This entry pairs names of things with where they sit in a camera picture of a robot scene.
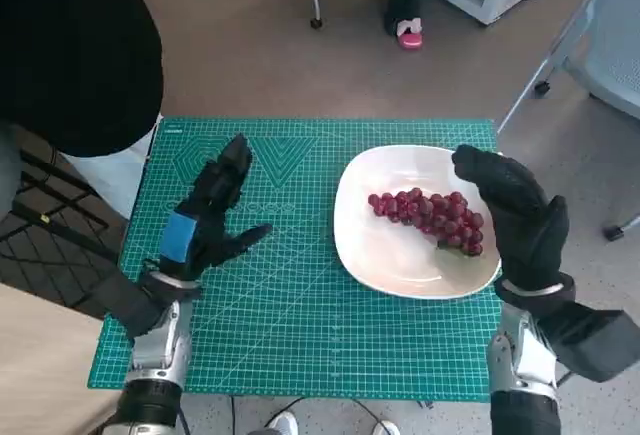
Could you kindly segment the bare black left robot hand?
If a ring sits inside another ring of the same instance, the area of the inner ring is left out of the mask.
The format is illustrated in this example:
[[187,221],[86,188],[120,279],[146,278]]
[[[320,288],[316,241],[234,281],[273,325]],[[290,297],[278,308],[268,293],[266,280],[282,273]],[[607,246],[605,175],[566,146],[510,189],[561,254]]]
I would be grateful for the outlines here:
[[242,255],[271,233],[269,224],[238,235],[226,230],[227,212],[240,199],[251,163],[251,150],[241,134],[205,163],[189,195],[169,215],[159,246],[161,273],[195,282],[206,269]]

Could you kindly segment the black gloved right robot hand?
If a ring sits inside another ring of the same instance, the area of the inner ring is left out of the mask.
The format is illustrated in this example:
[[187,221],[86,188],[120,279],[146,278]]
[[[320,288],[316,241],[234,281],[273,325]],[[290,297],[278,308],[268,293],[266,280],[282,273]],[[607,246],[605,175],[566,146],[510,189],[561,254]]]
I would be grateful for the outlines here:
[[525,292],[561,285],[566,199],[548,198],[533,173],[513,158],[460,145],[452,162],[455,174],[475,184],[489,208],[504,278]]

